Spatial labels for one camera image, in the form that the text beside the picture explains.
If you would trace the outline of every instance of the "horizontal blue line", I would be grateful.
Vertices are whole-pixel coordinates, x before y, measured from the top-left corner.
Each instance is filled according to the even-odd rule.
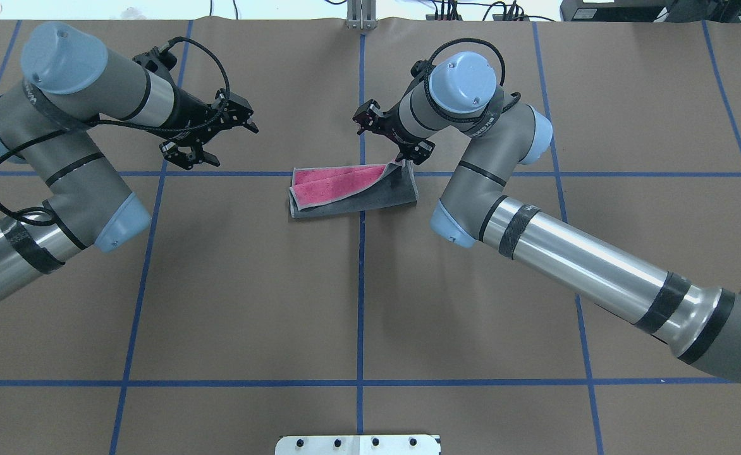
[[[160,176],[159,171],[120,171],[122,176]],[[450,178],[451,171],[417,171],[420,178]],[[0,171],[0,176],[36,176],[33,171]],[[741,173],[663,173],[644,171],[562,171],[564,178],[741,178]],[[244,178],[289,178],[290,171],[167,171],[166,176],[244,176]],[[552,178],[556,173],[550,171],[515,172],[518,178]]]
[[[593,385],[732,384],[718,377],[594,378]],[[120,387],[122,380],[0,379],[0,387]],[[485,387],[587,385],[585,378],[563,379],[309,379],[309,380],[130,380],[128,387]]]

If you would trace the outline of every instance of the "white metal plate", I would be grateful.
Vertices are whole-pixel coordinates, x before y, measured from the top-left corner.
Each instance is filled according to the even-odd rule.
[[[283,437],[275,455],[440,455],[440,441],[438,435]]]

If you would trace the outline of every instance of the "white bracket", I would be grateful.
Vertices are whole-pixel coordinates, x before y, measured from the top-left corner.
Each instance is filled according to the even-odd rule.
[[[348,0],[345,26],[350,30],[361,31],[376,28],[376,0]]]
[[[441,455],[438,435],[283,437],[275,455]]]

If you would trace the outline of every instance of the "pink and gray cloth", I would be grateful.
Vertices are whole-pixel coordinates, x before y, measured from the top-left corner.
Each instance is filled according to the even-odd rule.
[[[292,218],[315,218],[416,202],[413,163],[295,168],[289,189]]]

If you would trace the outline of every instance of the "robotic arm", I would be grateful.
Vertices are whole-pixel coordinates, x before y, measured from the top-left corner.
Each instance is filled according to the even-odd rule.
[[[445,47],[413,67],[416,80],[390,111],[371,100],[354,116],[359,133],[387,136],[399,159],[416,164],[434,148],[427,139],[445,127],[472,138],[435,208],[433,230],[466,248],[476,241],[497,248],[668,344],[683,362],[741,383],[741,292],[700,288],[504,195],[516,164],[547,149],[552,126],[518,94],[506,103],[479,54],[460,52],[431,68]]]
[[[188,41],[218,64],[225,87],[205,104],[171,78],[174,44]],[[109,252],[150,225],[150,215],[85,130],[118,124],[166,139],[163,157],[182,168],[218,166],[203,144],[221,130],[254,133],[250,104],[230,92],[214,55],[177,37],[134,60],[69,25],[44,23],[21,55],[24,80],[0,96],[0,163],[30,164],[53,196],[41,207],[0,204],[0,300],[96,245]],[[119,121],[99,120],[105,114]]]

